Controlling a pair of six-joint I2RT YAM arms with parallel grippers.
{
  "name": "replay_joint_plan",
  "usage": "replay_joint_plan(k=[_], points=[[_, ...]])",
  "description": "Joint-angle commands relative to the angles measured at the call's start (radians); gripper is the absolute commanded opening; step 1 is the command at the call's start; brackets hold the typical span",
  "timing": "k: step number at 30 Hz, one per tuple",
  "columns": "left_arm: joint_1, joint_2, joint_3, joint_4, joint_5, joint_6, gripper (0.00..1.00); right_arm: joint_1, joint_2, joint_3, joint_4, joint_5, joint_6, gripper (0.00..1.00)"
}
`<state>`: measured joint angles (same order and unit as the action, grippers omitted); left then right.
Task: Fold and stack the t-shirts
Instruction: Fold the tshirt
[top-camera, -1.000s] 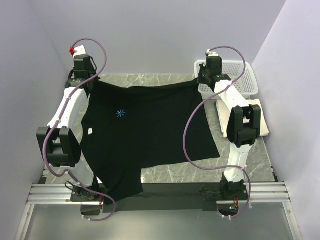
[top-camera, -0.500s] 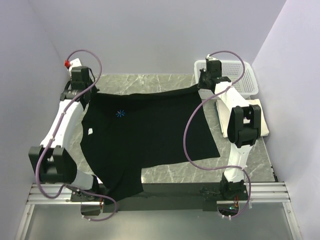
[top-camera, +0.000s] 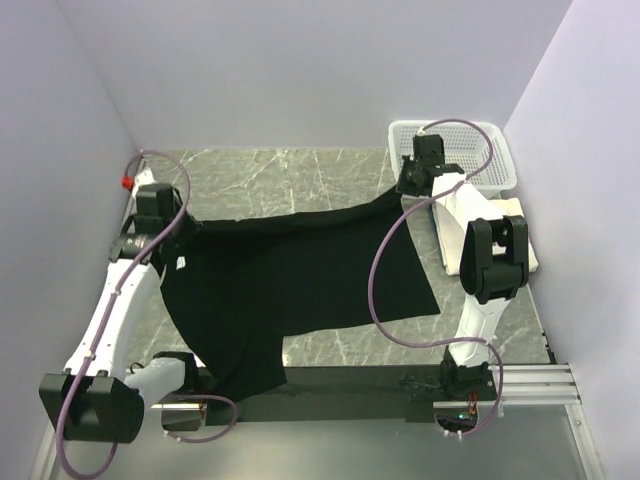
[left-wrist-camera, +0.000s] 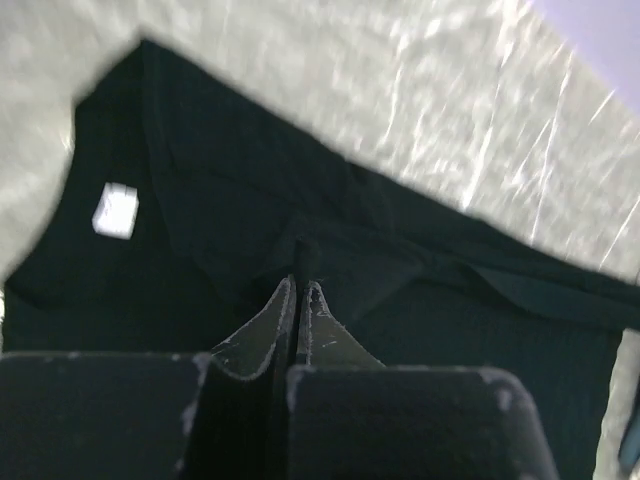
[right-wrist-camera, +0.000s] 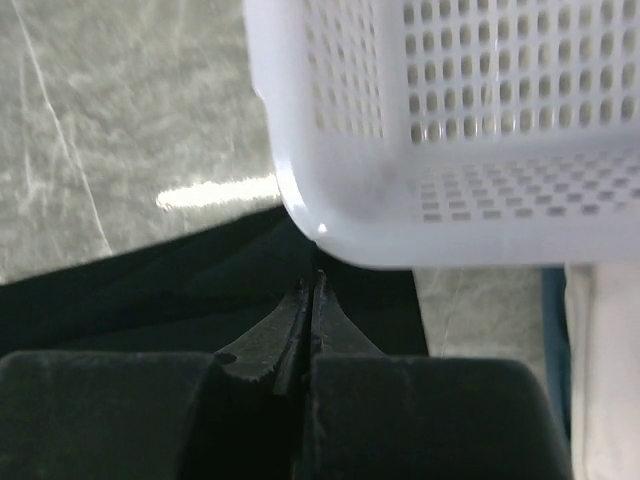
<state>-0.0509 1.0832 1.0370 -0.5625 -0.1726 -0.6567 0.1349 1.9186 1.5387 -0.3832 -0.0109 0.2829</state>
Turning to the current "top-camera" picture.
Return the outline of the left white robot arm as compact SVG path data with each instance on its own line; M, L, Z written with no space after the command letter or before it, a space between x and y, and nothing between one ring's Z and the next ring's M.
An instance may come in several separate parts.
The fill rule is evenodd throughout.
M141 186L134 199L134 214L110 245L103 291L80 344L63 371L45 375L39 386L60 440L129 444L147 409L169 395L186 402L199 392L191 353L161 352L141 372L126 375L130 334L172 264L165 256L198 230L169 184Z

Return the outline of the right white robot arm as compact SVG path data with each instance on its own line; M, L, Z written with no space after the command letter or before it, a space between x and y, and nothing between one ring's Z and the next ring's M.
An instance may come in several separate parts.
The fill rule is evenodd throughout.
M403 157L397 191L434 197L434 210L463 234L458 275L465 301L454 336L440 364L439 389L450 399L466 398L486 387L489 347L499 320L529 277L528 225L521 215L508 216L467 179L457 164L445 162L439 135L413 137L413 153Z

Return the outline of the black t shirt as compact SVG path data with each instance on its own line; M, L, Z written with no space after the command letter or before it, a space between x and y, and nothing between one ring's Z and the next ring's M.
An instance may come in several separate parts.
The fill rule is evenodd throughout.
M340 210L204 221L166 254L164 304L213 393L283 385L286 337L438 314L402 211L388 190Z

